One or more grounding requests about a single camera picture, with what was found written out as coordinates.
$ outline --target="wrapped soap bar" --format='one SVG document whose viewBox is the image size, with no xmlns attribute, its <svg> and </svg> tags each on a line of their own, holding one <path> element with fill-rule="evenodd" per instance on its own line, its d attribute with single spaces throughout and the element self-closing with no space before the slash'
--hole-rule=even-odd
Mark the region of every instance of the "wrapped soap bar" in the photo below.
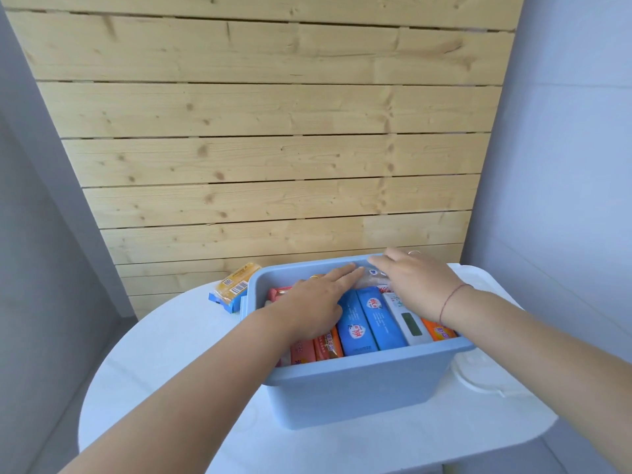
<svg viewBox="0 0 632 474">
<path fill-rule="evenodd" d="M 220 302 L 227 311 L 234 313 L 239 309 L 240 298 L 244 296 L 248 290 L 248 281 L 250 277 L 261 269 L 261 266 L 255 263 L 247 263 L 230 276 L 224 278 L 217 285 L 215 291 L 209 294 L 209 299 Z"/>
<path fill-rule="evenodd" d="M 381 351 L 403 348 L 408 345 L 395 319 L 386 309 L 384 298 L 377 286 L 359 289 L 358 299 Z"/>
<path fill-rule="evenodd" d="M 316 361 L 316 352 L 314 351 L 314 343 L 309 341 L 298 341 L 293 344 L 290 349 L 291 363 L 294 364 L 307 364 Z"/>
<path fill-rule="evenodd" d="M 281 296 L 286 294 L 290 289 L 292 289 L 291 286 L 288 286 L 288 287 L 271 287 L 268 290 L 268 300 L 272 301 L 272 302 L 275 302 Z"/>
<path fill-rule="evenodd" d="M 377 344 L 375 344 L 375 339 L 371 334 L 367 317 L 360 306 L 356 291 L 352 289 L 344 293 L 338 304 L 343 309 L 343 315 L 336 327 L 340 343 L 343 345 L 344 355 L 355 356 L 377 351 Z"/>
<path fill-rule="evenodd" d="M 444 341 L 445 339 L 452 339 L 459 337 L 452 329 L 440 325 L 438 322 L 429 321 L 428 319 L 421 318 L 423 325 L 428 328 L 432 339 L 435 341 Z"/>
<path fill-rule="evenodd" d="M 382 295 L 389 311 L 395 318 L 395 321 L 397 321 L 397 324 L 399 324 L 399 328 L 410 346 L 432 342 L 431 334 L 423 324 L 422 319 L 404 306 L 397 294 L 382 293 Z"/>
<path fill-rule="evenodd" d="M 317 361 L 342 358 L 344 356 L 336 326 L 327 334 L 323 334 L 314 339 L 314 350 L 316 350 Z"/>
</svg>

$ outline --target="red string bracelet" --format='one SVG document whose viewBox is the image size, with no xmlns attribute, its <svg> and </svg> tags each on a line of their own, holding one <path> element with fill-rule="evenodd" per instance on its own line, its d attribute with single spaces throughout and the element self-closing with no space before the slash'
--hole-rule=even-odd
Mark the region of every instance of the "red string bracelet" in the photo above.
<svg viewBox="0 0 632 474">
<path fill-rule="evenodd" d="M 452 292 L 452 293 L 451 293 L 451 294 L 447 297 L 446 302 L 445 302 L 445 303 L 443 303 L 443 307 L 441 308 L 441 312 L 440 312 L 440 313 L 439 313 L 439 315 L 438 315 L 438 323 L 439 323 L 439 324 L 441 324 L 441 325 L 443 324 L 443 323 L 441 322 L 441 317 L 443 316 L 443 310 L 444 310 L 444 309 L 446 309 L 446 304 L 447 304 L 447 302 L 450 300 L 450 298 L 452 298 L 452 296 L 454 296 L 454 293 L 456 293 L 456 291 L 458 291 L 459 289 L 461 289 L 462 287 L 465 287 L 465 286 L 470 286 L 470 287 L 471 287 L 471 285 L 470 285 L 470 284 L 467 284 L 466 282 L 464 282 L 464 283 L 463 283 L 463 284 L 461 284 L 460 286 L 455 287 L 455 288 L 454 288 L 454 291 L 453 291 L 453 292 Z"/>
</svg>

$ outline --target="barcode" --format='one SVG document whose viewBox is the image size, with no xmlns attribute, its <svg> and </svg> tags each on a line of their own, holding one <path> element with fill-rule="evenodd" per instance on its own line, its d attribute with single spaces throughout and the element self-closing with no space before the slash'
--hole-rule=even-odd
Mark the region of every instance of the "barcode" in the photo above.
<svg viewBox="0 0 632 474">
<path fill-rule="evenodd" d="M 231 293 L 239 294 L 248 287 L 248 281 L 241 281 L 237 286 L 231 288 Z"/>
</svg>

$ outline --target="wood grain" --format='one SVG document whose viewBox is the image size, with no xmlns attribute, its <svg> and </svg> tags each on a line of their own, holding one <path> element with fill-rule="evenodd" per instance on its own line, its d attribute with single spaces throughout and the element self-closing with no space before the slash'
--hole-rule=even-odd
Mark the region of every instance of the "wood grain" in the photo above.
<svg viewBox="0 0 632 474">
<path fill-rule="evenodd" d="M 39 83 L 62 138 L 490 131 L 501 88 Z"/>
<path fill-rule="evenodd" d="M 106 229 L 115 264 L 462 243 L 469 211 Z"/>
<path fill-rule="evenodd" d="M 514 30 L 523 0 L 2 0 L 9 9 Z"/>
<path fill-rule="evenodd" d="M 514 35 L 10 13 L 36 79 L 501 85 Z"/>
<path fill-rule="evenodd" d="M 480 173 L 489 143 L 469 135 L 66 140 L 84 187 Z"/>
<path fill-rule="evenodd" d="M 184 293 L 189 289 L 218 281 L 229 272 L 192 272 L 165 276 L 134 276 L 122 278 L 122 285 L 129 296 L 142 294 Z"/>
<path fill-rule="evenodd" d="M 158 306 L 161 306 L 167 301 L 175 298 L 178 294 L 179 293 L 130 296 L 131 307 L 134 309 L 136 317 L 138 319 L 142 319 L 151 311 L 155 310 Z"/>
<path fill-rule="evenodd" d="M 402 247 L 403 251 L 413 250 L 434 256 L 444 263 L 458 263 L 461 258 L 463 245 L 427 245 Z M 368 250 L 321 251 L 317 253 L 272 254 L 269 256 L 250 256 L 244 258 L 220 258 L 191 261 L 168 261 L 158 263 L 119 264 L 116 269 L 121 278 L 129 277 L 161 277 L 168 275 L 186 275 L 191 273 L 207 273 L 226 271 L 233 272 L 245 263 L 257 263 L 261 267 L 277 264 L 298 263 L 320 259 L 341 258 L 344 256 L 359 256 L 361 254 L 381 253 L 383 248 Z"/>
<path fill-rule="evenodd" d="M 478 174 L 130 188 L 83 193 L 100 228 L 470 210 Z"/>
</svg>

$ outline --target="yellow soap bar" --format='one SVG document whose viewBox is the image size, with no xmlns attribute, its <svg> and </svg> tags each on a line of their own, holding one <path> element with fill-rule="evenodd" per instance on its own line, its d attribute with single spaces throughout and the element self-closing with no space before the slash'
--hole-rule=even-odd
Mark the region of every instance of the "yellow soap bar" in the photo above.
<svg viewBox="0 0 632 474">
<path fill-rule="evenodd" d="M 250 277 L 259 269 L 261 266 L 255 263 L 247 263 L 242 266 L 217 285 L 216 296 L 226 304 L 230 304 L 234 298 L 248 288 Z"/>
</svg>

